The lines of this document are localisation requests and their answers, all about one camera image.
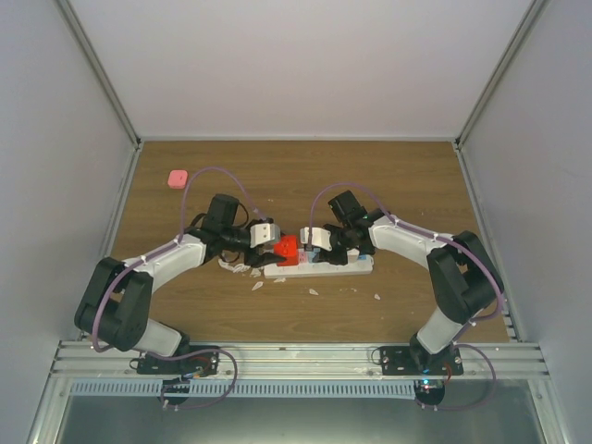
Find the red cube socket adapter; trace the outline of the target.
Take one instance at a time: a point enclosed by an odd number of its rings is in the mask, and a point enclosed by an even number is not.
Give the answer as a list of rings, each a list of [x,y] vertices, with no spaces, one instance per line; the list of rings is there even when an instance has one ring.
[[[274,254],[282,260],[277,266],[296,266],[299,264],[299,238],[296,235],[282,235],[280,241],[274,245]]]

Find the pink plug adapter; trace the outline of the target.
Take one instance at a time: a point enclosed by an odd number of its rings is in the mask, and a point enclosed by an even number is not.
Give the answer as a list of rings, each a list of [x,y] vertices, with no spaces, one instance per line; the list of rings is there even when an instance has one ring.
[[[189,173],[186,170],[171,170],[167,178],[167,186],[173,190],[183,190],[188,182]]]

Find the light blue plug adapter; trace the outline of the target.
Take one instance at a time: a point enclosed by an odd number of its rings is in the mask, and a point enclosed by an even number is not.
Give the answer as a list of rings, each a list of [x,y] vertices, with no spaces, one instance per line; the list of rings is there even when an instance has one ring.
[[[312,265],[318,262],[318,250],[307,251],[305,249],[299,250],[299,265]]]

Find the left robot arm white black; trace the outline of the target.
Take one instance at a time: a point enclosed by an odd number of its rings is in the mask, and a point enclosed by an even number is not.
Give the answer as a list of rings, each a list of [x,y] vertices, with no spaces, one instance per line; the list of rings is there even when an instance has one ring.
[[[153,294],[223,253],[235,253],[253,268],[288,260],[288,237],[273,219],[248,218],[236,223],[244,207],[235,197],[217,194],[206,212],[166,244],[125,261],[102,259],[83,293],[75,326],[91,335],[97,352],[146,352],[158,355],[158,362],[171,374],[186,370],[191,352],[181,345],[182,333],[149,316]]]

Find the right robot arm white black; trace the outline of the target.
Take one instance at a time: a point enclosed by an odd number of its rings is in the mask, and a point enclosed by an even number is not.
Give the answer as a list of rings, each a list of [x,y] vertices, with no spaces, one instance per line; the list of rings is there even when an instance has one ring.
[[[442,234],[410,224],[383,204],[368,212],[351,191],[328,202],[339,222],[309,226],[302,234],[316,261],[346,265],[348,253],[387,251],[424,267],[430,277],[436,309],[412,335],[410,364],[422,375],[433,373],[450,356],[452,344],[474,322],[495,317],[503,305],[504,284],[476,234]]]

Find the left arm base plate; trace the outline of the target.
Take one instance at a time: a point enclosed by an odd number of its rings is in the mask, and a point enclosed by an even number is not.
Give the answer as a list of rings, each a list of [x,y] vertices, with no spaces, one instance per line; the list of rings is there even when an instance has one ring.
[[[217,373],[219,348],[214,345],[189,345],[176,356],[189,354],[181,360],[167,361],[144,355],[129,361],[129,368],[139,375],[213,376]]]

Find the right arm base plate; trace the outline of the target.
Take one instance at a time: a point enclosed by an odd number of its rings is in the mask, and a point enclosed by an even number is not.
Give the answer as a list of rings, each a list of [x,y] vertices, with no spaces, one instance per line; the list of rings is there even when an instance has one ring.
[[[389,345],[377,349],[384,376],[461,376],[460,352],[451,346],[437,354],[419,351],[411,345]]]

